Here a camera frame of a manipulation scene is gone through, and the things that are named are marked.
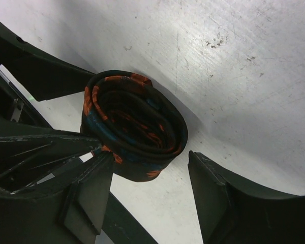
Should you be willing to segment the black orange floral tie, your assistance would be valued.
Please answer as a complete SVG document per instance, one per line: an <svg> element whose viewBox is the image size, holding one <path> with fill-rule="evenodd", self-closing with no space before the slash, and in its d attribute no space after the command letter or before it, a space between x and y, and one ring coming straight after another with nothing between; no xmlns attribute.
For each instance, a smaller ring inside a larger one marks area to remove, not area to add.
<svg viewBox="0 0 305 244"><path fill-rule="evenodd" d="M147 182L184 150L187 124L177 108L145 76L110 70L84 90L80 131L95 136L114 157L114 173Z"/></svg>

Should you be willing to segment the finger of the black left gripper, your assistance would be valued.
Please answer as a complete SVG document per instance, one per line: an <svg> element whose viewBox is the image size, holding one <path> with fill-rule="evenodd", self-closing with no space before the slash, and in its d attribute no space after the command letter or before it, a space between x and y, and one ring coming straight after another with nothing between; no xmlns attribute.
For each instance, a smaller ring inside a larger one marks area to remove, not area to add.
<svg viewBox="0 0 305 244"><path fill-rule="evenodd" d="M67 63L22 40L0 22L0 66L37 100L85 90L94 73Z"/></svg>
<svg viewBox="0 0 305 244"><path fill-rule="evenodd" d="M43 177L77 157L98 149L100 142L81 133L0 121L0 195L53 195L96 175L103 157L37 185Z"/></svg>

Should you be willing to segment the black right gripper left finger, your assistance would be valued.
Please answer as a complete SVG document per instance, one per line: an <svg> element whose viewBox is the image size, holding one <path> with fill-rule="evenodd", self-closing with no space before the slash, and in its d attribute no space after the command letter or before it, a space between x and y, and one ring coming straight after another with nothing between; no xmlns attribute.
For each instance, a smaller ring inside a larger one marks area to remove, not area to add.
<svg viewBox="0 0 305 244"><path fill-rule="evenodd" d="M94 243L113 175L113 156L85 163L15 194L0 194L0 243Z"/></svg>

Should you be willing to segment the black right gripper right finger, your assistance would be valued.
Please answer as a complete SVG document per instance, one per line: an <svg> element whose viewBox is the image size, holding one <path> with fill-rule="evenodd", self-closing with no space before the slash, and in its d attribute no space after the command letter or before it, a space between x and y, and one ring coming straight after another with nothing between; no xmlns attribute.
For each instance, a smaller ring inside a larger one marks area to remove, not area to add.
<svg viewBox="0 0 305 244"><path fill-rule="evenodd" d="M204 243L305 243L305 196L262 186L189 152Z"/></svg>

